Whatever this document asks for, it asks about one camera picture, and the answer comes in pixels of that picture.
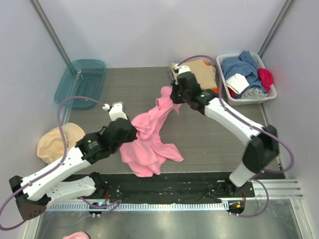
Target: metal frame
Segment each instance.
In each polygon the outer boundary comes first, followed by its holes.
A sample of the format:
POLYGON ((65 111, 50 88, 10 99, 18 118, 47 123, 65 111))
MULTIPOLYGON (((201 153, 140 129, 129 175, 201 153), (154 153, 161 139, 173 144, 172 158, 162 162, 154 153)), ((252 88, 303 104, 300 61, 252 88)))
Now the metal frame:
POLYGON ((51 40, 53 41, 54 45, 56 46, 56 49, 60 53, 62 59, 64 60, 65 64, 68 66, 70 65, 71 61, 69 56, 66 54, 66 51, 64 50, 64 47, 61 44, 61 41, 59 40, 58 36, 56 35, 49 19, 47 18, 45 12, 43 11, 43 8, 38 0, 29 0, 31 5, 33 6, 35 12, 39 16, 44 28, 47 30, 51 40))
MULTIPOLYGON (((260 180, 267 188, 269 200, 280 199, 303 199, 296 179, 265 179, 260 180)), ((247 198, 247 200, 265 200, 266 192, 264 188, 256 181, 252 181, 255 197, 247 198)), ((241 200, 242 198, 223 198, 223 200, 241 200)))
POLYGON ((27 221, 25 228, 22 232, 21 239, 30 239, 35 238, 36 230, 38 229, 39 222, 41 217, 34 218, 30 221, 27 221))
MULTIPOLYGON (((89 200, 89 202, 103 202, 104 199, 89 200)), ((82 200, 72 200, 62 202, 53 205, 48 208, 48 212, 70 212, 70 211, 109 211, 115 206, 111 206, 107 209, 90 209, 90 206, 82 200)), ((127 204, 122 203, 117 208, 117 212, 150 212, 150 211, 224 211, 228 210, 228 201, 222 201, 222 203, 215 204, 127 204)))
POLYGON ((304 200, 291 199, 291 205, 293 207, 295 217, 299 226, 299 230, 305 239, 316 239, 317 235, 312 230, 311 223, 307 217, 307 209, 305 208, 304 200))
POLYGON ((289 11, 293 7, 296 0, 286 0, 283 7, 281 8, 274 24, 272 25, 266 39, 264 40, 262 46, 260 47, 260 50, 258 52, 258 55, 263 58, 266 50, 268 49, 270 43, 273 41, 276 33, 278 32, 280 26, 283 24, 284 20, 288 16, 289 11))

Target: beige cloth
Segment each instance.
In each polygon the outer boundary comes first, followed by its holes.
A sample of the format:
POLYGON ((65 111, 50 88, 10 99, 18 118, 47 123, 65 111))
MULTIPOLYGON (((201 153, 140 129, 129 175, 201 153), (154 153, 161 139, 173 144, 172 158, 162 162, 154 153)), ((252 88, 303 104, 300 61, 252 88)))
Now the beige cloth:
MULTIPOLYGON (((74 123, 62 126, 68 151, 85 135, 83 129, 74 123)), ((46 133, 38 142, 36 154, 44 162, 50 164, 63 156, 64 147, 59 128, 46 133)))
MULTIPOLYGON (((171 70, 175 76, 175 79, 177 77, 177 73, 174 72, 173 68, 176 64, 177 63, 171 64, 171 70)), ((188 66, 190 68, 202 90, 218 88, 215 80, 215 67, 207 66, 202 59, 187 61, 183 63, 182 66, 188 66)))

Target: blue plaid cloth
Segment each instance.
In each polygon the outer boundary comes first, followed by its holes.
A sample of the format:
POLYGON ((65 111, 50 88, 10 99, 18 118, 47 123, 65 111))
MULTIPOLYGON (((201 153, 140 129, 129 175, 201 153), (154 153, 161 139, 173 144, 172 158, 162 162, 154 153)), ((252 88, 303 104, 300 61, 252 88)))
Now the blue plaid cloth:
MULTIPOLYGON (((264 93, 267 93, 267 90, 262 86, 261 81, 258 79, 258 67, 254 59, 251 57, 249 51, 243 51, 239 58, 229 58, 223 60, 221 69, 223 71, 225 80, 236 73, 246 77, 249 87, 246 88, 242 93, 250 88, 261 89, 264 93)), ((235 98, 239 99, 241 94, 236 94, 235 98)))

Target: teal plastic tray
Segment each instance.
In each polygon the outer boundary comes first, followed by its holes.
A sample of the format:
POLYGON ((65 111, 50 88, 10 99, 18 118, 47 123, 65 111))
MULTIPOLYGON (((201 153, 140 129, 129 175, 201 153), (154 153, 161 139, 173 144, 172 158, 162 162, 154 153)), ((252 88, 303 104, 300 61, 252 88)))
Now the teal plastic tray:
MULTIPOLYGON (((105 80, 106 66, 100 60, 76 60, 65 70, 56 90, 54 100, 61 104, 72 96, 86 96, 97 100, 105 80)), ((72 109, 87 110, 96 103, 84 99, 75 99, 64 106, 72 109)))

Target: gray table surface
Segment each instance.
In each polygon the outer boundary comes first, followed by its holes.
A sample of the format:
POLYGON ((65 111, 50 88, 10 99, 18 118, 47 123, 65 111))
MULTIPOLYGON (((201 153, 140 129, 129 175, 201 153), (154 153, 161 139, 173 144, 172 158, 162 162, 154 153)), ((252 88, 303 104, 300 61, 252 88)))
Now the gray table surface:
MULTIPOLYGON (((125 112, 132 119, 155 106, 160 89, 170 85, 167 67, 108 69, 99 100, 108 104, 123 102, 125 112)), ((265 124, 259 105, 234 107, 251 120, 265 124)), ((110 122, 100 107, 88 111, 72 110, 69 122, 81 126, 86 133, 99 131, 110 122)), ((163 143, 174 143, 184 161, 167 160, 162 172, 232 171, 241 162, 244 145, 218 122, 193 111, 188 105, 180 107, 180 114, 171 112, 160 131, 163 143)), ((278 170, 273 161, 270 169, 278 170)), ((121 155, 111 155, 79 173, 130 173, 121 155)))

